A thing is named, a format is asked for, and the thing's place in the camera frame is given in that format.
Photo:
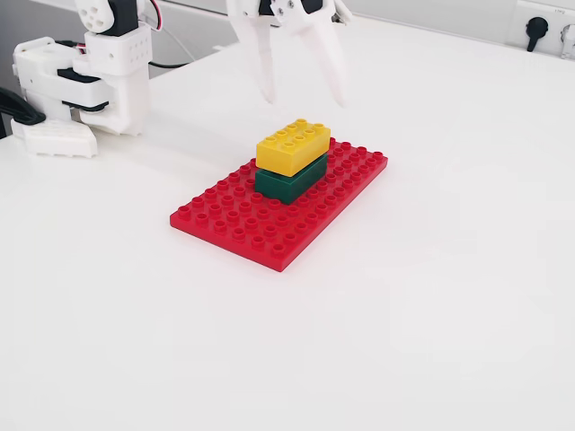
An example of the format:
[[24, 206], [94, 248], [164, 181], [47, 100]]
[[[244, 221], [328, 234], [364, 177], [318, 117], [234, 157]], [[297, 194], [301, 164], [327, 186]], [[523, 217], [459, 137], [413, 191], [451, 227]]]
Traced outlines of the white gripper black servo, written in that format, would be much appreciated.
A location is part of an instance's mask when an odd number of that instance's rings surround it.
[[312, 50], [333, 98], [341, 106], [345, 105], [348, 68], [332, 21], [332, 17], [337, 15], [341, 22], [348, 22], [348, 8], [343, 2], [227, 0], [226, 10], [265, 101], [275, 101], [270, 45], [273, 16], [283, 29], [299, 36]]

